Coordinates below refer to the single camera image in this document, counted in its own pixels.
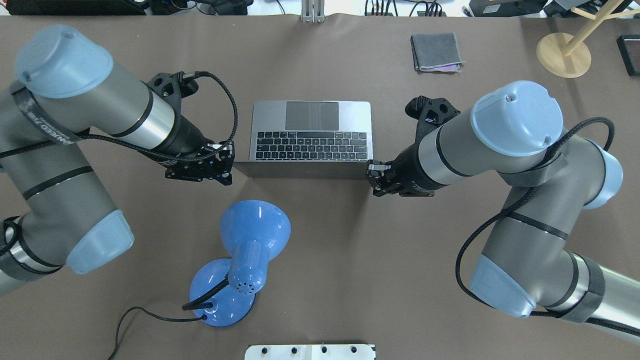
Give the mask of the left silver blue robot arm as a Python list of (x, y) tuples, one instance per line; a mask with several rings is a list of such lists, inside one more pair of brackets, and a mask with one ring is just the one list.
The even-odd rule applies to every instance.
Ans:
[(182, 115), (183, 98), (208, 71), (138, 80), (110, 53), (68, 25), (51, 25), (21, 48), (16, 80), (1, 92), (1, 170), (30, 207), (1, 223), (1, 294), (67, 265), (86, 274), (134, 243), (78, 147), (98, 139), (160, 164), (166, 177), (233, 182), (233, 139), (207, 139)]

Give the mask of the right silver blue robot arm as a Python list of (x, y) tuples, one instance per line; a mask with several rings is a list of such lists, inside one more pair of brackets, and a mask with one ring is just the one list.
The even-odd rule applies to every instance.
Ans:
[(468, 296), (512, 317), (551, 317), (599, 326), (639, 342), (639, 282), (568, 251), (583, 210), (605, 205), (623, 182), (605, 117), (563, 126), (547, 89), (511, 82), (461, 112), (418, 96), (405, 112), (414, 143), (393, 161), (367, 162), (377, 197), (430, 197), (487, 171), (511, 189), (498, 214), (462, 244), (455, 279)]

